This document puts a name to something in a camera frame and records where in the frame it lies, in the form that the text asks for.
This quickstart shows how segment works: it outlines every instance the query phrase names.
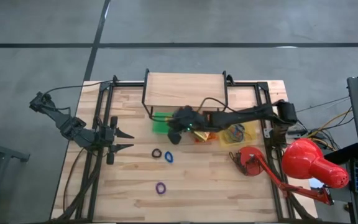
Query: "wooden tabletop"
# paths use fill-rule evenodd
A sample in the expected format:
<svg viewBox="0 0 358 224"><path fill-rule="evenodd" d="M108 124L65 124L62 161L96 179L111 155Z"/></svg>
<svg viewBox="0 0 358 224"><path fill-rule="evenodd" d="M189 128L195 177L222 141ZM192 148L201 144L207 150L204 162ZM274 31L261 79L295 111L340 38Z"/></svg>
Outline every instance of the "wooden tabletop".
<svg viewBox="0 0 358 224"><path fill-rule="evenodd" d="M190 74L150 72L147 77L145 104L147 106L183 106L198 107L206 97L222 102L224 99L224 81L222 74ZM209 100L204 107L222 108L219 103Z"/></svg>
<svg viewBox="0 0 358 224"><path fill-rule="evenodd" d="M266 82L272 102L287 100L283 81ZM89 86L84 87L81 92L76 116L87 123L87 128L92 125L98 89L99 85ZM227 91L229 106L234 109L256 105L252 88L228 87ZM141 87L114 89L110 116L118 116L120 130L135 137L116 138L116 143L133 143L135 146L118 152L113 166L106 165L103 160L94 222L277 221L267 174L263 172L256 177L246 177L230 160L229 151L237 151L238 146L223 148L217 141L196 144L186 134L179 145L171 144L165 135L152 132L152 121L140 102L141 97ZM252 142L252 145L264 153L260 125L258 121L255 122L258 140ZM163 157L152 158L151 152L155 148L163 153L170 151L174 163L167 163ZM80 148L74 142L69 143L52 218L62 214L63 189L79 151ZM73 171L66 206L80 189L85 157L83 152ZM155 192L157 182L163 182L167 186L165 195L159 196ZM290 179L289 182L309 188L308 180ZM85 198L84 211L88 209L89 197L90 190ZM296 197L316 217L313 200L299 195ZM287 213L284 199L282 207L284 213Z"/></svg>

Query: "lamp base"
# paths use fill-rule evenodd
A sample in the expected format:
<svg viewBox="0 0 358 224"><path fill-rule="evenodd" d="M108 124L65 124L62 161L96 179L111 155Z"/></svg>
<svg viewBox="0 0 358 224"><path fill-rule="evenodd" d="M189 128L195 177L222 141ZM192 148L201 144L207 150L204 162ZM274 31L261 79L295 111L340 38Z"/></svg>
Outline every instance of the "lamp base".
<svg viewBox="0 0 358 224"><path fill-rule="evenodd" d="M239 150L239 153L241 155L241 164L246 168L246 175L248 176L256 176L260 174L263 171L263 168L260 166L257 159L254 158L254 156L264 156L262 152L251 146L243 147Z"/></svg>

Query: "black hair tie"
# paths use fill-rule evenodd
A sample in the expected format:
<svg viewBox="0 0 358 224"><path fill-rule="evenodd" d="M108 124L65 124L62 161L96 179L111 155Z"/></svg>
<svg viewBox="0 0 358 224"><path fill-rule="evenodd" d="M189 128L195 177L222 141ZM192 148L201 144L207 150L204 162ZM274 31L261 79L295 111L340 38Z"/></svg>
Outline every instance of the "black hair tie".
<svg viewBox="0 0 358 224"><path fill-rule="evenodd" d="M162 156L162 152L160 149L154 149L152 152L152 157L153 158L159 158Z"/></svg>

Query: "purple hair tie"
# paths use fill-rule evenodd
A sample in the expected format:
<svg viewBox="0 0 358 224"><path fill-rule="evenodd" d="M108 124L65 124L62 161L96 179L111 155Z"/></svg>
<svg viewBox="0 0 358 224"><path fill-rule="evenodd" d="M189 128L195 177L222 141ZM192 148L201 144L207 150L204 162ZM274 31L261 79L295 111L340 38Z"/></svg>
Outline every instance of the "purple hair tie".
<svg viewBox="0 0 358 224"><path fill-rule="evenodd" d="M158 182L157 185L155 186L155 191L157 191L157 193L159 195L165 194L165 192L167 191L167 188L165 186L165 184L163 182Z"/></svg>

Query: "concrete floor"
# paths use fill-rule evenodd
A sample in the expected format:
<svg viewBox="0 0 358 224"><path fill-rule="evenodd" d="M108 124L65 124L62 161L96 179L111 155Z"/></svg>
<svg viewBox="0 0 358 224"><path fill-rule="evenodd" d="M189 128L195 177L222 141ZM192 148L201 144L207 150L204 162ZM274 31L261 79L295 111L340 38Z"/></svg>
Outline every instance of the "concrete floor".
<svg viewBox="0 0 358 224"><path fill-rule="evenodd" d="M0 43L93 42L103 0L2 1ZM101 42L358 42L358 1L112 0ZM83 81L91 49L0 49L0 145L31 153L14 161L0 193L0 223L49 218L67 147L51 120L28 108L38 91ZM91 80L141 80L144 70L220 73L238 80L284 80L298 110L347 95L358 76L358 48L99 49ZM76 107L80 89L53 93ZM350 102L304 111L320 126ZM340 146L354 125L332 131ZM341 205L318 204L319 217L348 222Z"/></svg>

